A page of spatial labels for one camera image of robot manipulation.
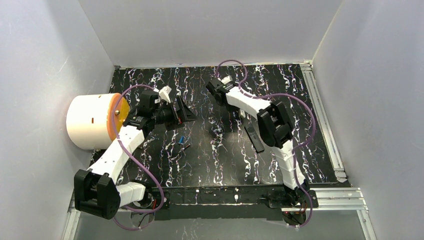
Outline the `black remote control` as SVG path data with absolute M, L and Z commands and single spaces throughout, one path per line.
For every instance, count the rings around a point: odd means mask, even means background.
M 244 126 L 245 131 L 247 132 L 248 138 L 251 141 L 253 148 L 257 154 L 260 154 L 265 151 L 265 147 L 261 142 L 259 135 L 257 134 L 255 128 L 251 125 Z

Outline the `white remote control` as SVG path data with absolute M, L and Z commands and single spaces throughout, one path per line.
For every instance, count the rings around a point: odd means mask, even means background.
M 243 119 L 243 118 L 246 118 L 246 113 L 245 113 L 245 111 L 244 110 L 242 110 L 242 109 L 240 109 L 239 110 L 239 115 L 240 115 L 240 117 Z

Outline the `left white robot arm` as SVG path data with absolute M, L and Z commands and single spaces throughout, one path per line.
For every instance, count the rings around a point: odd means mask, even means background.
M 135 107 L 122 93 L 79 95 L 72 100 L 66 117 L 71 141 L 84 150 L 103 151 L 95 163 L 74 175 L 77 210 L 109 220 L 121 207 L 144 199 L 147 190 L 139 181 L 118 183 L 127 161 L 155 126 L 171 131 L 197 119 L 182 97 L 171 98 L 170 92 L 168 86 L 148 87 Z

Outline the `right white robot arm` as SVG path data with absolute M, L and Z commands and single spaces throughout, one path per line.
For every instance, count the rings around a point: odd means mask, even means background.
M 277 200 L 290 206 L 307 203 L 312 208 L 309 183 L 296 159 L 294 125 L 284 104 L 281 101 L 269 101 L 266 96 L 245 92 L 229 76 L 224 79 L 213 78 L 206 84 L 206 89 L 219 105 L 240 110 L 256 119 L 259 143 L 270 147 L 282 172 L 284 193 Z

